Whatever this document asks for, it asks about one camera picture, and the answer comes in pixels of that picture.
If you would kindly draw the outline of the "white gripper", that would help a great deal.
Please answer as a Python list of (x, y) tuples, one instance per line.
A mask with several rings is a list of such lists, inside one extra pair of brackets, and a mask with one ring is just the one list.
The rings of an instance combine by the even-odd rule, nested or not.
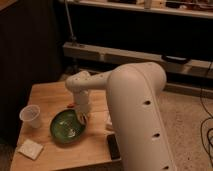
[(79, 122), (84, 121), (84, 124), (88, 123), (89, 117), (87, 115), (90, 113), (90, 110), (91, 110), (91, 106), (88, 100), (75, 101), (75, 111), (78, 114), (77, 119)]

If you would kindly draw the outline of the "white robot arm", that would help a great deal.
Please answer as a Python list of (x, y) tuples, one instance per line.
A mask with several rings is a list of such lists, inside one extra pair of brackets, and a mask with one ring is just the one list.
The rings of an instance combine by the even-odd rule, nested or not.
[(68, 77), (79, 121), (90, 113), (89, 92), (106, 91), (107, 106), (124, 171), (177, 171), (156, 96), (166, 73), (157, 63), (124, 64), (112, 71)]

